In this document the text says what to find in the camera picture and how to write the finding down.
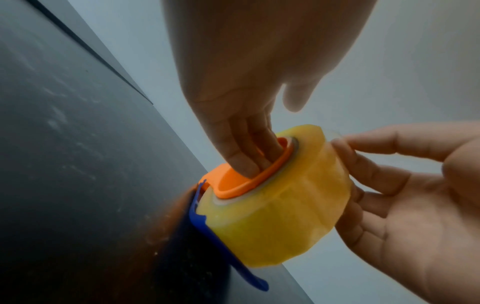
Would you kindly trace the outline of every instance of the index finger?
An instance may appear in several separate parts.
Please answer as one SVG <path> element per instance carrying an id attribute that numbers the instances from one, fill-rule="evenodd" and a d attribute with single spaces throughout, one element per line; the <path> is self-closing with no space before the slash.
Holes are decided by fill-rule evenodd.
<path id="1" fill-rule="evenodd" d="M 458 147 L 479 136 L 480 122 L 453 122 L 392 125 L 344 139 L 357 151 L 443 162 Z"/>

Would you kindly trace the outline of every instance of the human hand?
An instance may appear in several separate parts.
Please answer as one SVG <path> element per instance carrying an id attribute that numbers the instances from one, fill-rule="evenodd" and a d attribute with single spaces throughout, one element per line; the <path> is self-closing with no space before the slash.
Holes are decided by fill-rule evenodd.
<path id="1" fill-rule="evenodd" d="M 376 0 L 162 2 L 186 99 L 223 158 L 252 178 L 282 154 L 270 123 L 282 84 L 299 111 Z"/>
<path id="2" fill-rule="evenodd" d="M 359 183 L 336 229 L 364 261 L 432 303 L 480 301 L 480 122 L 389 126 L 333 142 Z M 442 175 L 355 152 L 442 162 Z"/>

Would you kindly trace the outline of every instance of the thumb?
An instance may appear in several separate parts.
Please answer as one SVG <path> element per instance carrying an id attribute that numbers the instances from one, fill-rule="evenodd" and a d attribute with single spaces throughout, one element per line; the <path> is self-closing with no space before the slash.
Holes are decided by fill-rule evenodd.
<path id="1" fill-rule="evenodd" d="M 320 79 L 316 79 L 307 84 L 288 84 L 283 93 L 283 104 L 286 109 L 291 112 L 300 111 L 307 104 L 319 81 Z"/>

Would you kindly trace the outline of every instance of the blue plastic part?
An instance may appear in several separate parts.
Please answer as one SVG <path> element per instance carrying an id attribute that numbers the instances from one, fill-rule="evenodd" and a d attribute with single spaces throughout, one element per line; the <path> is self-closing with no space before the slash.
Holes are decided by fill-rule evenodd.
<path id="1" fill-rule="evenodd" d="M 200 189 L 207 180 L 204 180 L 198 185 L 193 202 L 190 206 L 189 217 L 191 223 L 197 228 L 203 235 L 205 235 L 219 250 L 224 259 L 232 265 L 233 268 L 253 287 L 262 291 L 269 290 L 269 284 L 264 279 L 255 276 L 250 270 L 228 249 L 228 247 L 219 239 L 219 237 L 207 226 L 205 215 L 197 214 L 197 206 L 199 204 L 198 198 Z"/>

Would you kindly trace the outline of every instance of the roll of tape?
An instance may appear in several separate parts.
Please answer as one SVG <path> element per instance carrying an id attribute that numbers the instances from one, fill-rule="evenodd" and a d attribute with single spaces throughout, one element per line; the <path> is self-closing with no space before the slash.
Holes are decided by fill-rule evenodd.
<path id="1" fill-rule="evenodd" d="M 309 250 L 338 221 L 351 181 L 318 126 L 304 125 L 278 134 L 294 150 L 270 178 L 229 199 L 209 187 L 197 214 L 246 266 L 280 264 Z"/>

